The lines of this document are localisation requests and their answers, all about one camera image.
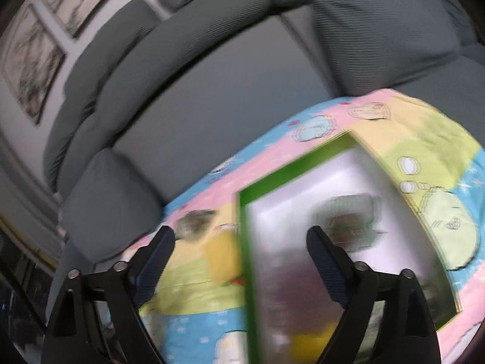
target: white wall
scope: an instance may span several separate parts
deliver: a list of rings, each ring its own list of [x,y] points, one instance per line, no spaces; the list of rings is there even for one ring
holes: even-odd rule
[[[77,58],[93,39],[101,26],[103,26],[115,12],[129,1],[131,0],[108,0],[101,9],[98,10],[97,14],[77,39],[73,39],[69,36],[58,22],[58,19],[53,16],[42,0],[26,0],[20,10],[22,11],[25,5],[32,4],[45,27],[50,31],[57,40],[59,46],[66,53],[64,63],[62,64],[58,75],[53,82],[49,96],[45,101],[44,110],[38,126],[34,126],[30,118],[20,108],[17,100],[13,94],[11,94],[5,79],[3,76],[0,76],[0,130],[3,132],[10,146],[16,151],[18,157],[24,163],[26,168],[43,185],[46,185],[46,183],[42,174],[42,154],[54,119],[64,101],[65,80]],[[157,0],[147,0],[147,2],[150,3],[160,17],[166,19],[169,16],[166,10],[157,5]],[[15,29],[15,22],[16,18],[14,18],[9,29],[6,30],[2,38],[0,38],[1,46],[9,45],[12,33],[10,30]],[[3,48],[2,59],[0,60],[2,66],[5,55],[6,48]]]

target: gray sofa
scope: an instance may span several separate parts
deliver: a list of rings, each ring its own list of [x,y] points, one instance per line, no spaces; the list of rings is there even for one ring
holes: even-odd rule
[[[289,116],[389,87],[482,144],[485,47],[457,0],[144,0],[79,57],[44,156],[72,268],[109,267],[163,205]]]

